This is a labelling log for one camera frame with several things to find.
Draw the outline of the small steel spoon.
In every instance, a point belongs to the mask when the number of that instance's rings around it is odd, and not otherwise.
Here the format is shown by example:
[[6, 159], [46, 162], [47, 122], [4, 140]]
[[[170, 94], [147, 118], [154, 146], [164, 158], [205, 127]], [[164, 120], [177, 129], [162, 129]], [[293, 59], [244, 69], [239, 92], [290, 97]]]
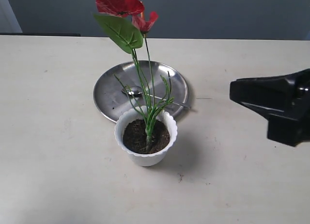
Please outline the small steel spoon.
[[[122, 92], [126, 95], [132, 96], [132, 97], [139, 97], [142, 96], [143, 91], [142, 88], [139, 86], [132, 86], [132, 87], [125, 87], [122, 89]], [[185, 107], [187, 109], [191, 109], [191, 106], [182, 102], [178, 102], [178, 101], [172, 101], [173, 104]]]

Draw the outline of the artificial red anthurium plant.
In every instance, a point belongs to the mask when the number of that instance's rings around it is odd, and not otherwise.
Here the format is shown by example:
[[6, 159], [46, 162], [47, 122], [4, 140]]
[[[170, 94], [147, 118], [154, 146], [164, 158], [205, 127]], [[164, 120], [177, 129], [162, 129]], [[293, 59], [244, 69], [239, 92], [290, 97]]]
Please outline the artificial red anthurium plant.
[[146, 20], [144, 17], [145, 7], [140, 0], [95, 0], [95, 4], [98, 13], [93, 17], [97, 23], [120, 49], [132, 56], [143, 91], [142, 97], [145, 101], [146, 111], [142, 110], [141, 105], [136, 107], [134, 103], [131, 103], [131, 106], [143, 116], [142, 120], [145, 122], [147, 135], [146, 142], [147, 146], [150, 146], [156, 117], [173, 101], [171, 81], [167, 81], [170, 77], [168, 79], [161, 77], [165, 85], [165, 94], [156, 102], [155, 95], [151, 94], [148, 81], [140, 68], [136, 50], [148, 44], [147, 33], [159, 15], [156, 12], [151, 12], [149, 20]]

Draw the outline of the dark soil in pot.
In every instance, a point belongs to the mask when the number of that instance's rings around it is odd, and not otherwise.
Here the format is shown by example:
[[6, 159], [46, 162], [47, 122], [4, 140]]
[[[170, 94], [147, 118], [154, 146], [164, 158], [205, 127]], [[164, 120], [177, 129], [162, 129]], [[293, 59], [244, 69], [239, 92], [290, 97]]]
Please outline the dark soil in pot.
[[153, 154], [164, 149], [170, 142], [170, 134], [166, 126], [156, 120], [150, 146], [147, 146], [144, 120], [134, 120], [125, 128], [123, 135], [124, 145], [138, 154]]

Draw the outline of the white scalloped plastic pot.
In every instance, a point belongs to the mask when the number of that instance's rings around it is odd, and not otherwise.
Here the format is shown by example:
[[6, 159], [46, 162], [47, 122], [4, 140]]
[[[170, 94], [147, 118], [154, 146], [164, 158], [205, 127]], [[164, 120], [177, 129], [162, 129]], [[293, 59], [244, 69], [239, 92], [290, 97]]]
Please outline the white scalloped plastic pot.
[[117, 144], [124, 150], [129, 158], [138, 166], [153, 166], [163, 160], [168, 150], [174, 145], [174, 142], [177, 138], [177, 124], [174, 120], [173, 116], [171, 116], [168, 112], [162, 110], [158, 116], [157, 120], [162, 122], [170, 135], [170, 141], [162, 150], [152, 153], [152, 154], [139, 154], [134, 151], [131, 151], [127, 148], [123, 142], [123, 136], [125, 132], [125, 128], [129, 123], [137, 120], [143, 119], [143, 116], [139, 114], [135, 109], [131, 108], [128, 111], [125, 111], [117, 120], [116, 126], [114, 128], [114, 136]]

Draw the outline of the round steel plate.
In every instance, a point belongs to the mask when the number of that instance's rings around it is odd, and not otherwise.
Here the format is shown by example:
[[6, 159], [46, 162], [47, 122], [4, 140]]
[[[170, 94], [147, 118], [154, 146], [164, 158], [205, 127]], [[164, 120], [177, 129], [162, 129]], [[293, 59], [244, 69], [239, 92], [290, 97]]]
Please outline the round steel plate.
[[[189, 87], [184, 77], [172, 67], [160, 62], [140, 60], [140, 68], [148, 81], [151, 94], [157, 96], [158, 102], [165, 94], [165, 85], [161, 77], [170, 79], [171, 96], [175, 102], [191, 105]], [[93, 90], [93, 99], [99, 111], [112, 122], [117, 122], [119, 117], [131, 109], [131, 103], [145, 105], [143, 97], [128, 99], [122, 92], [123, 86], [139, 86], [140, 80], [133, 62], [118, 64], [106, 71], [96, 82]]]

